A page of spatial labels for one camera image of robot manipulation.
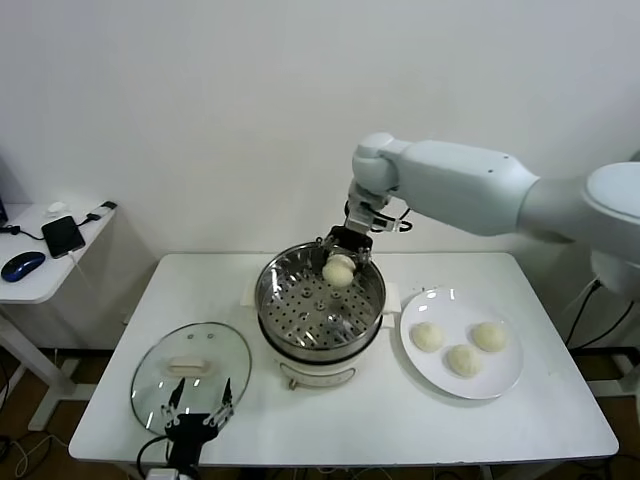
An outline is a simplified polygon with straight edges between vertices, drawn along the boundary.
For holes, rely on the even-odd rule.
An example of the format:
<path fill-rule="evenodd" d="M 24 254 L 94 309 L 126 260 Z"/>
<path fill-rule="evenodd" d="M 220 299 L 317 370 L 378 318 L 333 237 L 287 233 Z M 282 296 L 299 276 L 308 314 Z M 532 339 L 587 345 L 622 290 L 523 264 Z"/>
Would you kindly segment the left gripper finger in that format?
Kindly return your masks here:
<path fill-rule="evenodd" d="M 169 400 L 161 406 L 161 414 L 165 426 L 171 426 L 178 416 L 178 407 L 185 387 L 185 378 L 182 378 L 172 390 Z"/>
<path fill-rule="evenodd" d="M 230 418 L 234 415 L 233 394 L 231 379 L 228 378 L 222 395 L 221 405 L 212 414 L 209 425 L 217 429 L 223 429 Z"/>

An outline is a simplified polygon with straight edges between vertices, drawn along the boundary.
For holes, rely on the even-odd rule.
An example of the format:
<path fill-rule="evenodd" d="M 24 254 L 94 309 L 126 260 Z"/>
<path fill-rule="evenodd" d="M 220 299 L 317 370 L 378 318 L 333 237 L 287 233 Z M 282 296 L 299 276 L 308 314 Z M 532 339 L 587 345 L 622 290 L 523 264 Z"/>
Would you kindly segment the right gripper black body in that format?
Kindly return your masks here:
<path fill-rule="evenodd" d="M 343 208 L 344 221 L 334 225 L 325 237 L 331 238 L 332 254 L 342 254 L 351 258 L 360 246 L 372 250 L 373 239 L 369 236 L 377 211 L 370 200 L 347 200 Z"/>

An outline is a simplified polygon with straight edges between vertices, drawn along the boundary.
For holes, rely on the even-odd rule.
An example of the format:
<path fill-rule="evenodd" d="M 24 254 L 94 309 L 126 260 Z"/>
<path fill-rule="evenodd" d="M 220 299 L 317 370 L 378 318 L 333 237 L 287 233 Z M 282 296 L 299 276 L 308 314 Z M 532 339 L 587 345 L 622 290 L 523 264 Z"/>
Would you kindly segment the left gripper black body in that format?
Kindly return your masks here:
<path fill-rule="evenodd" d="M 196 471 L 203 446 L 219 434 L 219 426 L 205 413 L 182 413 L 165 426 L 172 443 L 168 466 L 177 471 Z"/>

